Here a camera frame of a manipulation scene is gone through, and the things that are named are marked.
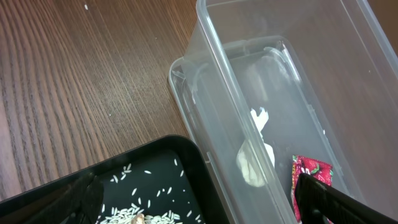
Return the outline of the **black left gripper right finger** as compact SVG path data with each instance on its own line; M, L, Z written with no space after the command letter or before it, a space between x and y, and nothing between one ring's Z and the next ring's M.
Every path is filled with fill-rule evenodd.
M396 220L304 173L298 177L295 199L303 224L397 224Z

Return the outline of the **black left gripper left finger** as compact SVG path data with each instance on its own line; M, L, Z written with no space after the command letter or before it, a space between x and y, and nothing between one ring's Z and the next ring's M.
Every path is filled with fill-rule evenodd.
M23 209L21 223L95 223L103 202L104 187L97 175L87 174L56 188L33 194Z

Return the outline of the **red snack wrapper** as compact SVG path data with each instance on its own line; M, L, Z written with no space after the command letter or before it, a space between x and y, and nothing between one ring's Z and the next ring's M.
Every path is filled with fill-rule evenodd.
M299 175L301 173L308 174L323 182L324 184L331 186L333 178L333 166L326 162L300 155L293 155L292 160L293 163L291 199L295 218L299 224L302 224L299 208L295 199L295 188Z

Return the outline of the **rice and food scraps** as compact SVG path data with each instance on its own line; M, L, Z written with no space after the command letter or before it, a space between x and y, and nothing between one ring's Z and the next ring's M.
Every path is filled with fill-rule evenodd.
M103 179L105 192L96 223L205 223L175 156L116 168Z

